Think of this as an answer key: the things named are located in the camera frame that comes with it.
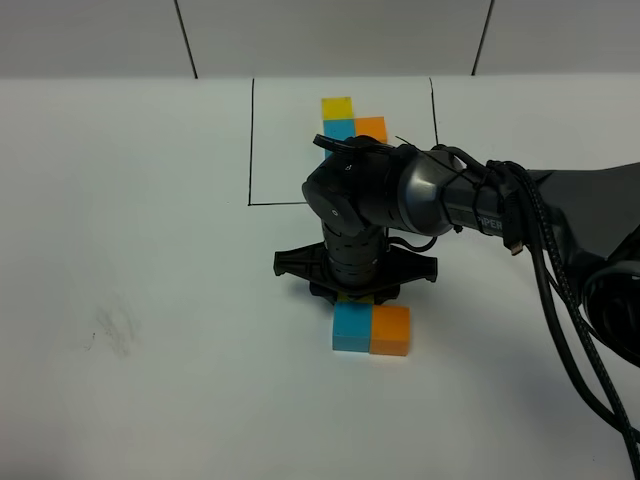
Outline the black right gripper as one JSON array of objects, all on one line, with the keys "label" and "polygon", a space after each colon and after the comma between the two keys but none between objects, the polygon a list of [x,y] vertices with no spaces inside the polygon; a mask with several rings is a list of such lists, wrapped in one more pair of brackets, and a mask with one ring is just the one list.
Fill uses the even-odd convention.
[{"label": "black right gripper", "polygon": [[312,296],[335,304],[337,295],[373,295],[375,304],[396,300],[401,286],[434,282],[438,260],[424,254],[385,227],[368,226],[355,236],[322,224],[323,240],[274,254],[274,273],[291,274],[309,282]]}]

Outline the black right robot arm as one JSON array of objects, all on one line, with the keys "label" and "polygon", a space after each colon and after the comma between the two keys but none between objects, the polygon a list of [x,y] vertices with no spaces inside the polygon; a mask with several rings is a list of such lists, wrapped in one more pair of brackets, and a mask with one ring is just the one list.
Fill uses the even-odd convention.
[{"label": "black right robot arm", "polygon": [[602,342],[630,363],[639,360],[639,167],[527,170],[510,162],[482,165],[444,145],[421,150],[368,136],[315,138],[327,158],[303,183],[320,218],[320,243],[278,252],[274,271],[310,283],[334,300],[393,299],[402,284],[434,281],[437,263],[390,230],[438,237],[464,228],[527,244],[527,183],[541,197],[573,298]]}]

